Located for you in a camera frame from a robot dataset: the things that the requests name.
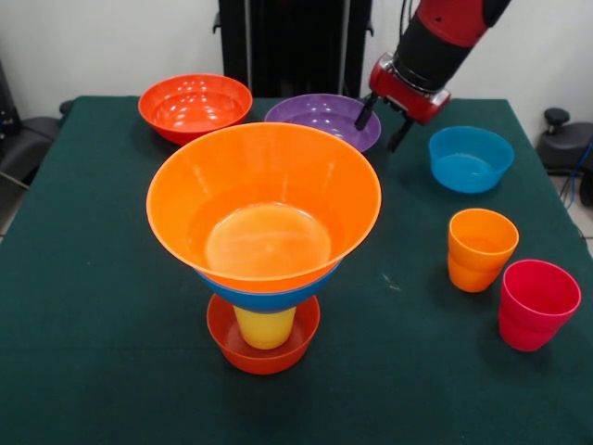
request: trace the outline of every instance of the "white wall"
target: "white wall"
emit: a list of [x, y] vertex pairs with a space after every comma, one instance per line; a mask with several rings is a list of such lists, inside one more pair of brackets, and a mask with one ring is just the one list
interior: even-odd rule
[[[373, 0], [375, 36], [367, 38], [363, 79], [397, 45], [400, 8], [401, 0]], [[454, 97], [508, 98], [532, 141], [551, 106], [568, 109], [574, 121], [593, 121], [592, 17], [591, 0], [512, 0], [448, 89]], [[365, 83], [361, 93], [368, 91]]]
[[[363, 79], [397, 44], [400, 0], [373, 2]], [[140, 95], [174, 74], [221, 73], [217, 10], [218, 0], [0, 0], [0, 58], [21, 114], [56, 115], [76, 95]], [[593, 121], [591, 17], [591, 0], [513, 0], [448, 88], [507, 97], [532, 140], [549, 106]]]
[[77, 95], [140, 95], [159, 79], [222, 73], [217, 0], [0, 0], [0, 59], [22, 117]]

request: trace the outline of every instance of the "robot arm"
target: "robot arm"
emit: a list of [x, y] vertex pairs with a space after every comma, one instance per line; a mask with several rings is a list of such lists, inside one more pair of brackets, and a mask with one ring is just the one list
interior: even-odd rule
[[366, 126], [381, 97], [405, 118], [389, 143], [394, 151], [414, 122], [424, 125], [447, 104], [445, 85], [510, 1], [422, 0], [396, 53], [383, 54], [372, 69], [357, 128]]

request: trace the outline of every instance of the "red plate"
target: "red plate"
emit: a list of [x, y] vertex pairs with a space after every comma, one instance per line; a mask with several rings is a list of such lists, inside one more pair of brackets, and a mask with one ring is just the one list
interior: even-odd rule
[[208, 330], [222, 354], [234, 366], [250, 374], [280, 373], [298, 362], [317, 331], [321, 311], [315, 296], [296, 306], [295, 323], [286, 342], [273, 350], [256, 350], [239, 332], [233, 305], [214, 294], [208, 304]]

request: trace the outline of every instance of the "black chair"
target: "black chair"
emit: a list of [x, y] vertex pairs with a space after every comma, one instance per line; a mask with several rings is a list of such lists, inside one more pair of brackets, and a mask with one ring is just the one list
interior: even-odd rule
[[0, 176], [30, 184], [59, 129], [59, 119], [20, 119], [0, 61]]

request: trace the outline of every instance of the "floor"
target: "floor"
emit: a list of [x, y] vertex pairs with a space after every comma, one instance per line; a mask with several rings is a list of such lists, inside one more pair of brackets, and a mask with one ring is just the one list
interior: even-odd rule
[[[556, 190], [560, 192], [565, 178], [556, 176], [550, 179]], [[20, 204], [23, 202], [25, 196], [26, 192], [0, 177], [0, 243], [4, 239], [3, 235], [8, 232], [10, 224], [19, 211]], [[576, 196], [573, 205], [568, 209], [568, 214], [581, 230], [583, 236], [585, 238], [591, 238], [587, 239], [587, 245], [589, 252], [593, 255], [593, 209], [583, 207], [578, 196]]]
[[[562, 186], [564, 185], [564, 181], [566, 181], [565, 177], [562, 176], [553, 176], [550, 177], [554, 187], [560, 193]], [[573, 220], [573, 223], [580, 229], [581, 233], [585, 237], [587, 241], [587, 246], [591, 255], [593, 255], [593, 209], [588, 209], [583, 207], [581, 201], [578, 197], [578, 189], [580, 186], [580, 179], [577, 179], [575, 182], [575, 191], [576, 197], [574, 198], [574, 203], [570, 208], [567, 210], [568, 214]]]
[[19, 211], [25, 192], [0, 177], [0, 243]]

